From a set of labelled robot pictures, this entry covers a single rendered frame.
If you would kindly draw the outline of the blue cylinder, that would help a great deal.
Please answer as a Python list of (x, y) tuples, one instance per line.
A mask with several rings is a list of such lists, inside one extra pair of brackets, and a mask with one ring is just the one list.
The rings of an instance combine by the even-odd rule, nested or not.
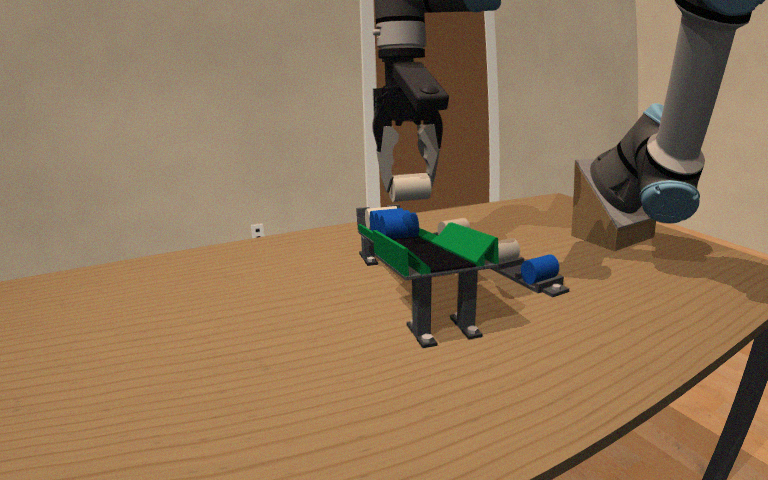
[(559, 262), (552, 254), (526, 260), (521, 265), (521, 276), (527, 284), (556, 277), (558, 273)]
[(382, 215), (380, 217), (380, 231), (391, 239), (417, 237), (419, 234), (417, 214), (414, 212)]
[(382, 213), (375, 213), (374, 223), (375, 223), (375, 230), (380, 231), (380, 217), (382, 215), (392, 215), (392, 214), (403, 214), (403, 213), (410, 213), (408, 210), (404, 211), (393, 211), (393, 212), (382, 212)]
[(371, 231), (375, 230), (375, 223), (374, 223), (375, 213), (393, 212), (393, 211), (403, 211), (403, 209), (402, 208), (396, 208), (396, 209), (385, 209), (385, 210), (370, 211), (370, 227), (371, 227)]

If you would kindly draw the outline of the beige cylinder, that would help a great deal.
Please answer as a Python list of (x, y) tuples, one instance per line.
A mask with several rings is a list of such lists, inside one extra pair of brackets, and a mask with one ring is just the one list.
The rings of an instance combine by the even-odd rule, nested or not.
[(514, 238), (499, 240), (498, 252), (499, 262), (516, 259), (520, 255), (520, 246)]
[(391, 206), (391, 207), (380, 207), (380, 208), (369, 208), (369, 209), (366, 209), (365, 210), (366, 227), (371, 230), (371, 227), (370, 227), (370, 211), (385, 210), (385, 209), (396, 209), (396, 208), (397, 208), (396, 206)]
[(392, 175), (389, 196), (392, 202), (429, 199), (431, 181), (427, 173)]
[(462, 226), (470, 228), (470, 224), (469, 224), (469, 222), (468, 222), (468, 220), (466, 218), (442, 221), (442, 222), (439, 222), (439, 224), (438, 224), (438, 228), (437, 228), (438, 235), (441, 233), (441, 231), (445, 228), (445, 226), (449, 222), (453, 222), (453, 223), (456, 223), (456, 224), (459, 224), (459, 225), (462, 225)]

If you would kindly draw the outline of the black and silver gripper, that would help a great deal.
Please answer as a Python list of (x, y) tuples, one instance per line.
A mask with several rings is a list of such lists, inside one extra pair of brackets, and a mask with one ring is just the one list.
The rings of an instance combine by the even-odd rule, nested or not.
[[(414, 55), (417, 56), (414, 57)], [(413, 121), (417, 125), (418, 149), (427, 165), (426, 173), (430, 177), (431, 189), (435, 180), (443, 132), (441, 115), (439, 111), (417, 112), (392, 76), (394, 63), (414, 62), (414, 58), (423, 57), (425, 57), (425, 49), (422, 48), (378, 50), (378, 58), (385, 62), (385, 86), (373, 89), (373, 133), (381, 178), (387, 193), (393, 181), (391, 172), (394, 163), (393, 148), (399, 139), (399, 134), (392, 126), (392, 120), (397, 126), (401, 126), (403, 121)], [(385, 88), (392, 86), (393, 88)]]

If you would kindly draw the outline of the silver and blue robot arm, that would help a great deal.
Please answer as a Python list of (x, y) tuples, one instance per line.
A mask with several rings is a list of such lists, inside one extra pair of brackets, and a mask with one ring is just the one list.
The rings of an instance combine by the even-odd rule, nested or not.
[[(664, 106), (650, 105), (590, 167), (596, 188), (613, 207), (632, 214), (642, 206), (651, 219), (669, 224), (697, 211), (705, 164), (700, 149), (735, 32), (764, 1), (674, 0), (682, 16)], [(373, 35), (380, 49), (423, 48), (424, 13), (494, 11), (500, 5), (501, 0), (375, 0)], [(417, 112), (448, 108), (449, 95), (421, 62), (394, 63), (392, 76)]]

